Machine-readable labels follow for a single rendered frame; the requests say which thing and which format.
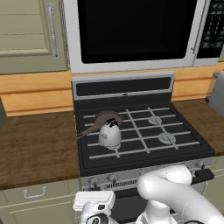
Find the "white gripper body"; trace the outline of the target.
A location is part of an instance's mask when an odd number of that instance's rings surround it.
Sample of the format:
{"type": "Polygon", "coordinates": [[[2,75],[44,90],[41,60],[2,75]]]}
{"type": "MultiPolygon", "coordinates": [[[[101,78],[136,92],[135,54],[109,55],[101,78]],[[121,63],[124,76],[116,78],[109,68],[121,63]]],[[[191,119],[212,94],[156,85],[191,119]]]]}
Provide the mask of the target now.
{"type": "Polygon", "coordinates": [[[73,210],[82,211],[83,207],[88,202],[94,202],[100,205],[105,205],[112,209],[116,201],[116,195],[113,191],[85,191],[77,192],[75,195],[73,210]]]}

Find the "white kettle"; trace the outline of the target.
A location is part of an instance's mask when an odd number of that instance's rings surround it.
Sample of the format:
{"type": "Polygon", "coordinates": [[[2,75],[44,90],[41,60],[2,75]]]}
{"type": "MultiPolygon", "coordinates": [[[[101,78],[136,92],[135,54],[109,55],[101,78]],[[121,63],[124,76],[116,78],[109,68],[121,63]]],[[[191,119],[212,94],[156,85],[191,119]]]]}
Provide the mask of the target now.
{"type": "Polygon", "coordinates": [[[121,147],[122,135],[115,118],[108,119],[101,127],[99,144],[112,151],[121,147]]]}

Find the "black gas stove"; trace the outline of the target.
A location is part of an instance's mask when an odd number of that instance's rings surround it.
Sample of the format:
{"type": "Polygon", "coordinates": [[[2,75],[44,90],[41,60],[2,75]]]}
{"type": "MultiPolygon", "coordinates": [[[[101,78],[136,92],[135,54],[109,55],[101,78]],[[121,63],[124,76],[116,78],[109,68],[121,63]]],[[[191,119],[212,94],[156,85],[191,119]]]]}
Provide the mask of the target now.
{"type": "Polygon", "coordinates": [[[96,75],[72,79],[73,106],[79,132],[90,128],[98,113],[122,115],[121,147],[99,144],[93,131],[77,142],[80,187],[121,191],[137,187],[140,171],[185,165],[195,177],[203,160],[210,169],[215,151],[171,103],[173,72],[96,75]],[[108,180],[115,174],[118,180],[108,180]],[[89,180],[97,177],[98,186],[89,180]]]}

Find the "black oven door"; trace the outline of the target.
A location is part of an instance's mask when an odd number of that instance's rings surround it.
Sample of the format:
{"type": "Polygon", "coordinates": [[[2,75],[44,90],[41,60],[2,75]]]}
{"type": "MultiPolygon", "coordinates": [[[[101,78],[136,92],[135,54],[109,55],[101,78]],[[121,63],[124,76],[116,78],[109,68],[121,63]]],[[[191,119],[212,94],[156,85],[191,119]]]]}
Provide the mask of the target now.
{"type": "Polygon", "coordinates": [[[115,204],[111,210],[111,217],[119,224],[133,222],[146,206],[147,200],[139,195],[136,188],[115,191],[115,204]]]}

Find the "olive drawer front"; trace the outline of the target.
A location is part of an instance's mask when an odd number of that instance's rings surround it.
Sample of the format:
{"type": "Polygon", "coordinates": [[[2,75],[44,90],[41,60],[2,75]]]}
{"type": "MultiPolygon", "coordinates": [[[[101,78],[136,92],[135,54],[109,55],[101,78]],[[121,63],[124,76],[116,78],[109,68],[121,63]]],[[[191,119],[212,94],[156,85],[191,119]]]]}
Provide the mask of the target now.
{"type": "Polygon", "coordinates": [[[80,181],[77,178],[0,190],[0,207],[51,200],[72,200],[79,190],[80,181]]]}

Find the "olive base cupboard door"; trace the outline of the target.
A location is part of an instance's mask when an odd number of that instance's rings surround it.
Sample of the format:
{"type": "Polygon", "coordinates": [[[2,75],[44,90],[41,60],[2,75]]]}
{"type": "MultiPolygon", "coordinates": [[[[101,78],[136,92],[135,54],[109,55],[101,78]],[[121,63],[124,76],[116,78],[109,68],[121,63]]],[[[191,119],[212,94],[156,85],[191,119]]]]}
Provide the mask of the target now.
{"type": "Polygon", "coordinates": [[[0,207],[1,224],[75,224],[73,197],[0,207]]]}

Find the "brown frying pan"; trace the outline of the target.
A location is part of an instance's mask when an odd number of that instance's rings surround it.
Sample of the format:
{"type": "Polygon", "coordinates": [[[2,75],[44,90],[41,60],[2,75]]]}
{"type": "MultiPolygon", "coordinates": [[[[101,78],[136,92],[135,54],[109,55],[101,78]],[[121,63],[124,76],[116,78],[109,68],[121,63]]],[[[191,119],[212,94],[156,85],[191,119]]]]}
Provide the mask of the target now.
{"type": "Polygon", "coordinates": [[[119,113],[114,111],[103,111],[96,115],[94,119],[94,124],[90,128],[78,134],[76,138],[80,139],[95,130],[99,130],[106,123],[107,120],[111,120],[112,118],[114,118],[118,122],[118,125],[121,125],[123,123],[123,116],[119,113]]]}

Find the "olive base cupboard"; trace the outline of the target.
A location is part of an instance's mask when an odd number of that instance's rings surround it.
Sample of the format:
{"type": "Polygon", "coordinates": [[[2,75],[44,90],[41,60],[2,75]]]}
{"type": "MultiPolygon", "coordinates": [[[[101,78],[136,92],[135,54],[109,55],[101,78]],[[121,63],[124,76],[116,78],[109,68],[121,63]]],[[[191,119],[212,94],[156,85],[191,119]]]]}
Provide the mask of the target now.
{"type": "Polygon", "coordinates": [[[224,156],[214,159],[211,171],[214,179],[208,182],[204,196],[224,215],[224,156]]]}

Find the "dark grey appliance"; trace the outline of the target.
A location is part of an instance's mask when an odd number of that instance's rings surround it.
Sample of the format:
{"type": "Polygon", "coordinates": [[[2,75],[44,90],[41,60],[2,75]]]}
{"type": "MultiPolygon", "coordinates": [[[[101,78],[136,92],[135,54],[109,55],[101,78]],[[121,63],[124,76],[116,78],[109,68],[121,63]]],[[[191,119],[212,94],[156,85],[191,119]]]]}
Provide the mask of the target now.
{"type": "Polygon", "coordinates": [[[6,119],[7,115],[4,109],[2,98],[0,97],[0,131],[3,128],[6,119]]]}

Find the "grey toaster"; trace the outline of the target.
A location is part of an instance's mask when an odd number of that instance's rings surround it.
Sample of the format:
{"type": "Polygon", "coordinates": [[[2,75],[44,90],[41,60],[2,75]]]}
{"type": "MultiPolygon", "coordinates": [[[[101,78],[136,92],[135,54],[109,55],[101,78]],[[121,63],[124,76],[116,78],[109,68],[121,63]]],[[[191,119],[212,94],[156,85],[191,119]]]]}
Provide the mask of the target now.
{"type": "Polygon", "coordinates": [[[213,86],[213,91],[206,98],[208,105],[218,114],[224,117],[224,70],[220,73],[215,73],[216,81],[213,86]]]}

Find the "olive wall cupboard door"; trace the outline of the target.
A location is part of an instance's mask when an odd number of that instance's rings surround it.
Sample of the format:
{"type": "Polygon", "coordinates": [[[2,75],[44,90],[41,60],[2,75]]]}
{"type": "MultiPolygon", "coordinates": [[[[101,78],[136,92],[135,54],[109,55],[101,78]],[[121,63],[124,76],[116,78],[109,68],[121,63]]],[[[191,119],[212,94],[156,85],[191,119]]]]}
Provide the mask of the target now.
{"type": "Polygon", "coordinates": [[[63,0],[0,0],[0,74],[29,74],[67,70],[63,0]],[[53,42],[47,4],[54,6],[53,42]]]}

